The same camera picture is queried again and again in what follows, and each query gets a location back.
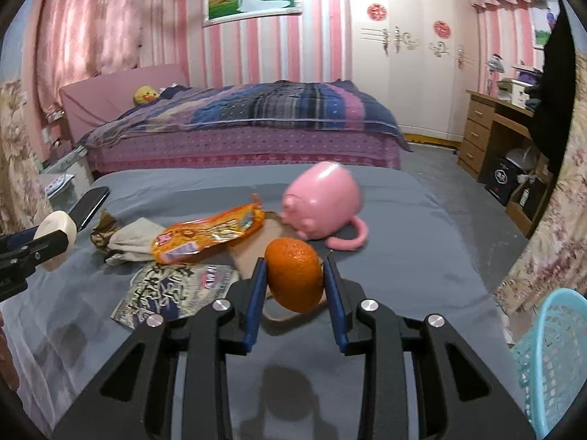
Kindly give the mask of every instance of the orange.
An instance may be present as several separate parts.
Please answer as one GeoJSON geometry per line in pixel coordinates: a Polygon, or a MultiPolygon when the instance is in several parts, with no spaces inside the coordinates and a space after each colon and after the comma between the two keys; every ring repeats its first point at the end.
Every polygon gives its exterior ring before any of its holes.
{"type": "Polygon", "coordinates": [[[265,249],[267,284],[275,300],[296,313],[307,313],[320,302],[324,284],[320,260],[301,240],[278,238],[265,249]]]}

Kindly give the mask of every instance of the pink pig mug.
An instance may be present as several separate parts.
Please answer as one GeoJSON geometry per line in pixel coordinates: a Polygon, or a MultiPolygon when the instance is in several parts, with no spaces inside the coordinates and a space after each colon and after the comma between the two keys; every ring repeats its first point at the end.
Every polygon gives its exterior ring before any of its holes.
{"type": "Polygon", "coordinates": [[[335,162],[320,162],[295,179],[283,196],[282,220],[302,240],[328,236],[331,250],[352,251],[363,246],[369,235],[367,224],[356,214],[361,209],[359,184],[335,162]],[[329,236],[350,223],[357,231],[353,240],[329,236]]]}

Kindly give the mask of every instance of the white wardrobe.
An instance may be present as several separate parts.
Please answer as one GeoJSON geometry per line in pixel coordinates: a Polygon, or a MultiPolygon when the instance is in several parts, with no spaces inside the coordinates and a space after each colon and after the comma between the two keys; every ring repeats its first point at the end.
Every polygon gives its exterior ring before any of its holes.
{"type": "Polygon", "coordinates": [[[469,0],[350,0],[350,11],[357,87],[388,107],[405,133],[461,140],[465,90],[477,90],[479,78],[469,0]]]}

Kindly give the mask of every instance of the blue basket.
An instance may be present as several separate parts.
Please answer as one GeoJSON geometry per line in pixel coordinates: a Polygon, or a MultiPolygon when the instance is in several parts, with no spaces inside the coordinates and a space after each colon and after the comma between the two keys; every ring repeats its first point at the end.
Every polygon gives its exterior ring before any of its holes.
{"type": "Polygon", "coordinates": [[[587,300],[571,289],[554,291],[511,351],[526,395],[526,416],[541,440],[587,379],[587,300]]]}

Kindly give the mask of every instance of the plaid blanket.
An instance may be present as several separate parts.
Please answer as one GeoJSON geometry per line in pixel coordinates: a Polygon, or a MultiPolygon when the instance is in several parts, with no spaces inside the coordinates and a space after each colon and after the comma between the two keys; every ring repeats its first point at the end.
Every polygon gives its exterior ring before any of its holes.
{"type": "Polygon", "coordinates": [[[89,132],[80,144],[101,147],[142,133],[234,126],[379,132],[397,137],[409,150],[391,112],[352,82],[340,80],[277,81],[205,91],[171,88],[156,101],[89,132]]]}

